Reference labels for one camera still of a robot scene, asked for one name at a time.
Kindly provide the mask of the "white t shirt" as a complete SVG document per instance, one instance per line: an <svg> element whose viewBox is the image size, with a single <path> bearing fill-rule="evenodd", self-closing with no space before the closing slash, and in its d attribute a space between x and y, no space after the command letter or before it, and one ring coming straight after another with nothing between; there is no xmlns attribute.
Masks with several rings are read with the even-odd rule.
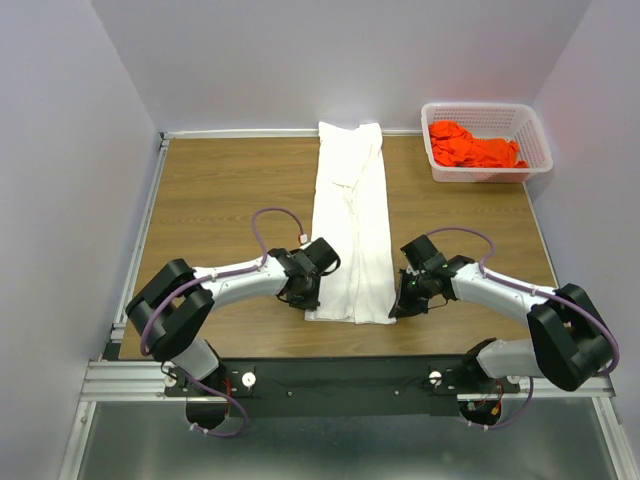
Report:
<svg viewBox="0 0 640 480"><path fill-rule="evenodd" d="M321 122L312 238L323 238L341 260L323 278L319 306L307 321L390 325L394 305L387 183L379 124L346 129Z"/></svg>

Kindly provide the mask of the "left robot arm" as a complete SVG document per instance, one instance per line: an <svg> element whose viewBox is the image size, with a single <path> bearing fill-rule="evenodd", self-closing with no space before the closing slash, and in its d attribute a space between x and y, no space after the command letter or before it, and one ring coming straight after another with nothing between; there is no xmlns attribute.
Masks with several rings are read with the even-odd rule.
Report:
<svg viewBox="0 0 640 480"><path fill-rule="evenodd" d="M220 387L223 370L220 356L199 336L210 313L257 297L314 311L320 306L321 279L340 266L339 255L323 238L222 267L192 267L179 258L129 301L125 313L140 335L142 355L173 363L197 393L209 395Z"/></svg>

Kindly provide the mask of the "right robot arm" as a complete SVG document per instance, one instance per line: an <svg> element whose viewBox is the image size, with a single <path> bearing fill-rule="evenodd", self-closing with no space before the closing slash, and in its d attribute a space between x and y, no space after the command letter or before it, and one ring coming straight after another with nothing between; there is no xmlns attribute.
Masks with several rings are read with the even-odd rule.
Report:
<svg viewBox="0 0 640 480"><path fill-rule="evenodd" d="M619 346L589 295L568 283L538 286L499 274L484 261L457 255L446 258L428 236L401 249L395 318L425 314L432 298L483 306L527 327L523 340L486 339L461 356L442 380L474 392L509 376L545 378L573 392L587 380L607 375L620 361Z"/></svg>

